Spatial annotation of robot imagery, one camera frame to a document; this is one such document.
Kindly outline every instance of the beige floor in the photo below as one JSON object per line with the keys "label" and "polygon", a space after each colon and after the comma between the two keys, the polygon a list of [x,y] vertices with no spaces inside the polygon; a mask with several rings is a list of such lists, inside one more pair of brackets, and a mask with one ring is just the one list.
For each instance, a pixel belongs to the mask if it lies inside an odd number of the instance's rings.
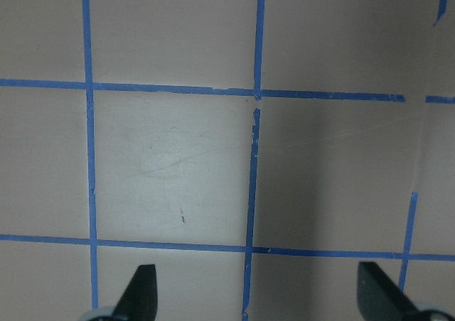
{"label": "beige floor", "polygon": [[454,1],[265,0],[255,54],[257,0],[90,0],[91,49],[86,0],[0,0],[2,317],[76,320],[155,263],[157,320],[240,320],[252,250],[251,321],[361,320],[412,192],[405,292],[455,313],[455,106],[425,102],[455,97]]}

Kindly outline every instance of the floor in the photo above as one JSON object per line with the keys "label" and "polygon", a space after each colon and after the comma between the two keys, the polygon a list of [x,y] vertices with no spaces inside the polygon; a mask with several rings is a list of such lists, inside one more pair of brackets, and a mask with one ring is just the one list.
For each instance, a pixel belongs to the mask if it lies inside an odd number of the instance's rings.
{"label": "floor", "polygon": [[455,313],[455,0],[0,0],[0,309]]}

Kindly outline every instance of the blue tape line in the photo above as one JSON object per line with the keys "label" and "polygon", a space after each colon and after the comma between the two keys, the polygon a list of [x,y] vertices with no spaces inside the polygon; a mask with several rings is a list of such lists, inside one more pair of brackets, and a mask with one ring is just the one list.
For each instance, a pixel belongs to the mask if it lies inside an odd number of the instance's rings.
{"label": "blue tape line", "polygon": [[262,45],[264,39],[265,0],[257,0],[255,38],[255,98],[261,99]]}
{"label": "blue tape line", "polygon": [[415,212],[417,208],[418,194],[413,192],[409,202],[409,211],[407,213],[405,244],[403,245],[403,260],[401,264],[400,278],[398,280],[398,288],[403,291],[406,284],[407,264],[409,262],[409,254],[412,246],[412,234],[414,231]]}
{"label": "blue tape line", "polygon": [[438,254],[410,254],[409,260],[413,261],[448,261],[455,262],[455,255],[438,255]]}
{"label": "blue tape line", "polygon": [[417,208],[418,197],[419,197],[419,195],[416,192],[413,192],[411,194],[411,200],[409,201],[409,212],[407,214],[405,245],[403,246],[403,252],[405,254],[409,254],[411,251],[412,232],[414,231],[415,212],[416,212],[416,208]]}
{"label": "blue tape line", "polygon": [[15,80],[0,78],[2,87],[33,87],[33,88],[58,88],[58,89],[85,89],[84,82],[41,81],[41,80]]}
{"label": "blue tape line", "polygon": [[90,272],[92,283],[92,308],[98,308],[98,258],[97,220],[95,199],[95,129],[93,112],[92,38],[90,32],[90,0],[82,0],[84,28],[85,83],[87,93],[87,154],[88,154],[88,201],[90,219]]}
{"label": "blue tape line", "polygon": [[82,0],[82,20],[84,28],[85,82],[92,84],[92,34],[90,30],[90,0]]}
{"label": "blue tape line", "polygon": [[49,236],[18,236],[15,234],[0,234],[0,241],[26,241],[32,243],[90,245],[89,239]]}
{"label": "blue tape line", "polygon": [[409,263],[409,259],[404,257],[401,262],[401,269],[400,269],[400,278],[398,279],[398,288],[401,291],[405,291],[405,284],[406,284],[406,276],[407,276],[407,264]]}
{"label": "blue tape line", "polygon": [[441,20],[442,16],[446,13],[446,8],[447,8],[447,0],[439,0],[438,16],[436,18],[436,21],[434,22],[434,26],[436,26],[438,24],[438,22]]}
{"label": "blue tape line", "polygon": [[187,87],[180,85],[137,85],[127,83],[93,83],[95,90],[117,90],[128,92],[173,92],[176,94],[206,94],[206,95],[232,95],[252,96],[252,89],[216,89],[210,87]]}
{"label": "blue tape line", "polygon": [[350,259],[402,259],[403,255],[396,252],[382,251],[337,251],[337,250],[303,250],[254,247],[255,254],[271,254],[301,257],[333,257]]}
{"label": "blue tape line", "polygon": [[245,271],[243,273],[243,306],[242,320],[248,320],[247,309],[250,305],[251,262],[253,247],[253,230],[255,226],[256,181],[257,181],[257,156],[259,153],[259,125],[261,118],[260,109],[256,108],[253,114],[255,124],[252,127],[252,144],[250,158],[250,190],[248,195],[247,236],[245,248]]}
{"label": "blue tape line", "polygon": [[406,102],[399,94],[369,94],[353,92],[307,92],[294,90],[262,90],[262,97],[282,97],[293,99],[347,99],[358,101]]}
{"label": "blue tape line", "polygon": [[427,96],[425,99],[426,103],[447,103],[455,104],[455,97],[444,97],[444,96]]}
{"label": "blue tape line", "polygon": [[98,246],[118,246],[122,248],[138,249],[169,249],[169,250],[195,250],[216,252],[244,252],[244,246],[211,245],[211,244],[184,244],[184,243],[157,243],[151,241],[115,241],[98,239]]}

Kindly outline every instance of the floor tile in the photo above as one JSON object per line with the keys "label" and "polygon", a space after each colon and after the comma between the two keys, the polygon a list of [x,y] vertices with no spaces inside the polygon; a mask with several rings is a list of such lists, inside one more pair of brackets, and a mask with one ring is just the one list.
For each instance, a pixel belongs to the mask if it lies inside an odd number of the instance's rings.
{"label": "floor tile", "polygon": [[262,87],[413,95],[439,0],[266,0]]}
{"label": "floor tile", "polygon": [[[363,320],[356,302],[358,262],[254,255],[250,320]],[[398,281],[401,261],[377,263]]]}
{"label": "floor tile", "polygon": [[0,242],[1,318],[77,320],[91,308],[88,246]]}
{"label": "floor tile", "polygon": [[137,266],[155,264],[162,320],[239,320],[243,253],[100,247],[100,306],[115,305]]}
{"label": "floor tile", "polygon": [[99,237],[244,245],[253,100],[96,92]]}
{"label": "floor tile", "polygon": [[82,0],[0,0],[0,78],[84,80]]}
{"label": "floor tile", "polygon": [[455,315],[455,263],[410,261],[405,292],[421,309],[439,309]]}
{"label": "floor tile", "polygon": [[402,251],[421,112],[264,99],[255,245]]}
{"label": "floor tile", "polygon": [[85,93],[0,87],[0,233],[88,237]]}
{"label": "floor tile", "polygon": [[412,251],[453,254],[455,237],[455,107],[428,104],[418,161],[419,193]]}
{"label": "floor tile", "polygon": [[91,0],[98,82],[252,88],[257,0]]}
{"label": "floor tile", "polygon": [[435,27],[433,58],[428,95],[455,97],[455,10],[448,5],[446,13]]}

